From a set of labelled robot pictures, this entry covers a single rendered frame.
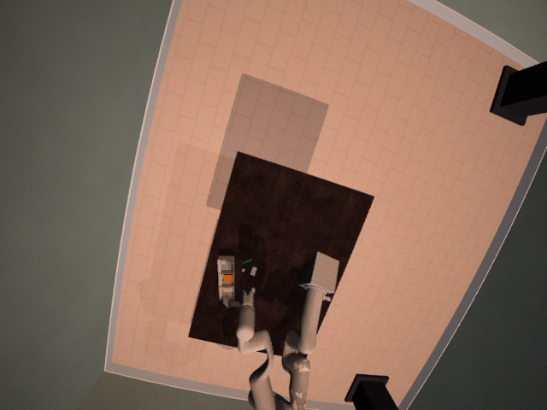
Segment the peach open-top bin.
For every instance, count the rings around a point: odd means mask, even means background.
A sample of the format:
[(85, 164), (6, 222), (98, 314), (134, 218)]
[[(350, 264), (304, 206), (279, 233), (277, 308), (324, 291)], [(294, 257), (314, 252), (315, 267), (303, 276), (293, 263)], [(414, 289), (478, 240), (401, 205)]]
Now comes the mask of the peach open-top bin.
[[(233, 261), (233, 267), (232, 267)], [(217, 260), (218, 279), (219, 279), (219, 300), (223, 301), (223, 296), (229, 295), (234, 301), (234, 256), (219, 256)], [(224, 282), (224, 274), (233, 274), (233, 282)], [(222, 280), (222, 281), (221, 281)]]

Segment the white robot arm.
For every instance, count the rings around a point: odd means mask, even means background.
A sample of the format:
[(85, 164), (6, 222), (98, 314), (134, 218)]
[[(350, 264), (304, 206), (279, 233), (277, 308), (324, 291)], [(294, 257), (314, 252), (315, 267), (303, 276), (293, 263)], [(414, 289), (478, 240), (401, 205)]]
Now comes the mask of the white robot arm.
[(322, 300), (331, 301), (331, 297), (329, 299), (329, 296), (326, 296), (326, 291), (322, 288), (313, 285), (304, 286), (308, 290), (306, 290), (299, 320), (301, 331), (290, 329), (286, 333), (281, 359), (283, 369), (291, 375), (290, 402), (272, 390), (268, 374), (274, 362), (274, 350), (268, 331), (255, 331), (255, 309), (253, 307), (243, 306), (238, 311), (236, 335), (239, 353), (248, 354), (266, 349), (268, 355), (266, 362), (257, 368), (249, 378), (251, 390), (248, 400), (253, 410), (307, 409), (310, 364), (308, 359), (297, 354), (298, 352), (303, 354), (314, 352)]

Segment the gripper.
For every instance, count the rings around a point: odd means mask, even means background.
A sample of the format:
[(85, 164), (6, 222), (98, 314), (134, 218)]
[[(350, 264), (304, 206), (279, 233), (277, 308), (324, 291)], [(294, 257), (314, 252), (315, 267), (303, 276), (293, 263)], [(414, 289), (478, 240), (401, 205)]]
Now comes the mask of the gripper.
[(247, 293), (244, 291), (242, 307), (243, 306), (251, 306), (252, 307), (252, 305), (253, 305), (253, 308), (254, 308), (254, 291), (252, 290), (252, 287), (248, 286), (247, 287)]

